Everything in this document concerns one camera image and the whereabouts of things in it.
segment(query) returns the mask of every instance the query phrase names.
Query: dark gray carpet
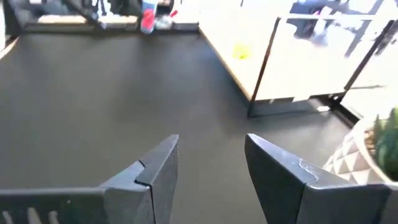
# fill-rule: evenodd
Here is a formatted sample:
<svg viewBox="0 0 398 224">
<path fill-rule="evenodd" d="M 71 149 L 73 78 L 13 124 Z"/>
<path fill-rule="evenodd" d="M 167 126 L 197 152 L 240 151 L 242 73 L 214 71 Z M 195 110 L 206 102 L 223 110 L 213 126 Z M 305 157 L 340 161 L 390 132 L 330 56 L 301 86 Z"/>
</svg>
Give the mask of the dark gray carpet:
<svg viewBox="0 0 398 224">
<path fill-rule="evenodd" d="M 246 133 L 322 165 L 347 131 L 331 113 L 247 120 L 196 35 L 29 35 L 0 61 L 0 188 L 96 186 L 179 133 L 173 224 L 265 222 Z"/>
</svg>

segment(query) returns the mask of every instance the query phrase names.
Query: yellow object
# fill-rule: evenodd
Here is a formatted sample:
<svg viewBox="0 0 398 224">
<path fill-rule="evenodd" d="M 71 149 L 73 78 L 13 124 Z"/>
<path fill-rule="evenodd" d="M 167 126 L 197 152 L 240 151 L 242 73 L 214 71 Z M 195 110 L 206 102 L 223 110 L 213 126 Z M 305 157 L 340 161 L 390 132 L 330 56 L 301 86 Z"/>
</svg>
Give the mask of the yellow object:
<svg viewBox="0 0 398 224">
<path fill-rule="evenodd" d="M 248 44 L 237 43 L 233 49 L 233 57 L 236 59 L 247 59 L 252 55 L 251 46 Z"/>
</svg>

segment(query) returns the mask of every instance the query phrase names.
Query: potted plant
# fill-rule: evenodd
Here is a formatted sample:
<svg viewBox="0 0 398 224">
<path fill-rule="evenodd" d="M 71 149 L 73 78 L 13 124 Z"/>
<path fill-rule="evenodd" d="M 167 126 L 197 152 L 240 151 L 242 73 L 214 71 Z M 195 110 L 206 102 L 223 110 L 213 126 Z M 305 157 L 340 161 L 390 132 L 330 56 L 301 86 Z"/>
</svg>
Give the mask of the potted plant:
<svg viewBox="0 0 398 224">
<path fill-rule="evenodd" d="M 357 184 L 398 181 L 398 107 L 360 120 L 323 168 Z"/>
</svg>

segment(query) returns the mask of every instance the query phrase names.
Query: succulent plant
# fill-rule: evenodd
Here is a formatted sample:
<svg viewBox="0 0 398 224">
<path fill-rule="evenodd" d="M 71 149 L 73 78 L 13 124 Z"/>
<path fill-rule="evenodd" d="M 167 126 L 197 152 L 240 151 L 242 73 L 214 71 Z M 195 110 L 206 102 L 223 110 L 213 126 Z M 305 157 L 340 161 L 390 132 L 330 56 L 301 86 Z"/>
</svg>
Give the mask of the succulent plant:
<svg viewBox="0 0 398 224">
<path fill-rule="evenodd" d="M 376 163 L 391 180 L 398 181 L 398 107 L 387 119 L 377 116 L 373 135 Z"/>
</svg>

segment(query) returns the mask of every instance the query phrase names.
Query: bottle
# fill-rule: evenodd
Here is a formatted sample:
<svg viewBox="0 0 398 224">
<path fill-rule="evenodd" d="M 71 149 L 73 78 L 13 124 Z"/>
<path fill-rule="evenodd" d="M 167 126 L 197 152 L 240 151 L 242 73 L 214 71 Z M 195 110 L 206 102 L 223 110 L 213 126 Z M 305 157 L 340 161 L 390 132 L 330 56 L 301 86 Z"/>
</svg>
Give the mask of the bottle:
<svg viewBox="0 0 398 224">
<path fill-rule="evenodd" d="M 155 27 L 155 15 L 159 0 L 142 0 L 141 32 L 150 34 Z"/>
</svg>

